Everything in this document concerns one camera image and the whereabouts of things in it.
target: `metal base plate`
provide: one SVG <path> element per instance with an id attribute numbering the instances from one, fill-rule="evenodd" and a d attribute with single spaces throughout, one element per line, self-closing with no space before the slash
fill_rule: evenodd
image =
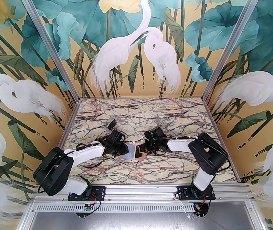
<path id="1" fill-rule="evenodd" d="M 93 186 L 91 191 L 91 196 L 84 198 L 81 195 L 77 195 L 74 193 L 69 193 L 67 200 L 68 201 L 94 201 L 95 197 L 93 196 L 95 193 L 96 197 L 100 201 L 104 201 L 105 194 L 106 194 L 106 187 L 105 186 Z"/>
<path id="2" fill-rule="evenodd" d="M 199 200 L 195 199 L 192 192 L 191 192 L 191 186 L 183 185 L 183 186 L 177 186 L 177 193 L 179 200 Z M 211 184 L 204 190 L 203 197 L 206 197 L 206 200 L 215 200 L 215 194 L 213 191 L 213 188 Z"/>

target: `painted wall mural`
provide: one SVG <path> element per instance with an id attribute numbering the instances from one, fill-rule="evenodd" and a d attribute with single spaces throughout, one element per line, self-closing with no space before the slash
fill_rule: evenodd
<path id="1" fill-rule="evenodd" d="M 248 23 L 256 23 L 258 33 L 243 36 L 207 103 L 273 230 L 273 0 L 259 0 Z"/>
<path id="2" fill-rule="evenodd" d="M 33 171 L 58 145 L 75 105 L 48 53 L 33 47 L 40 37 L 14 1 L 0 0 L 0 229 L 15 229 L 34 188 Z"/>
<path id="3" fill-rule="evenodd" d="M 112 98 L 200 96 L 246 0 L 33 2 L 79 95 Z M 242 38 L 257 32 L 251 22 Z M 31 43 L 48 57 L 40 38 Z"/>

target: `egret beak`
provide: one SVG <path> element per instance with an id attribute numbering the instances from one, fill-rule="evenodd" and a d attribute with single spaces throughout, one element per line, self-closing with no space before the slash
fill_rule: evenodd
<path id="1" fill-rule="evenodd" d="M 139 41 L 139 40 L 140 40 L 145 34 L 147 34 L 147 33 L 148 33 L 148 32 L 142 33 L 136 40 L 133 41 L 132 44 L 130 44 L 130 46 L 133 45 L 134 43 L 136 43 L 137 41 Z"/>

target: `marble surface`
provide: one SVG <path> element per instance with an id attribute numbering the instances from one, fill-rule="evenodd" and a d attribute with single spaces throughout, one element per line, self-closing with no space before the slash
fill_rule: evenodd
<path id="1" fill-rule="evenodd" d="M 108 135 L 103 126 L 112 118 L 119 121 L 116 129 L 126 135 L 127 144 L 142 144 L 144 132 L 157 126 L 167 136 L 206 132 L 218 142 L 200 98 L 87 99 L 80 104 L 64 149 Z M 71 174 L 93 184 L 188 183 L 196 176 L 199 166 L 192 154 L 158 153 L 161 155 L 146 155 L 143 161 L 106 155 L 82 163 Z M 221 172 L 214 181 L 235 181 L 232 169 Z"/>

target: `vented metal panel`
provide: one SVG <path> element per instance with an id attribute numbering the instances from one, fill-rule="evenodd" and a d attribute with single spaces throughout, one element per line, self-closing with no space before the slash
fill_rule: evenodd
<path id="1" fill-rule="evenodd" d="M 87 212 L 85 203 L 77 204 L 48 204 L 40 203 L 36 209 L 37 212 Z M 96 203 L 93 209 L 96 209 L 99 203 Z M 164 204 L 101 204 L 96 212 L 101 213 L 154 213 L 154 212 L 194 212 L 193 203 L 164 203 Z"/>

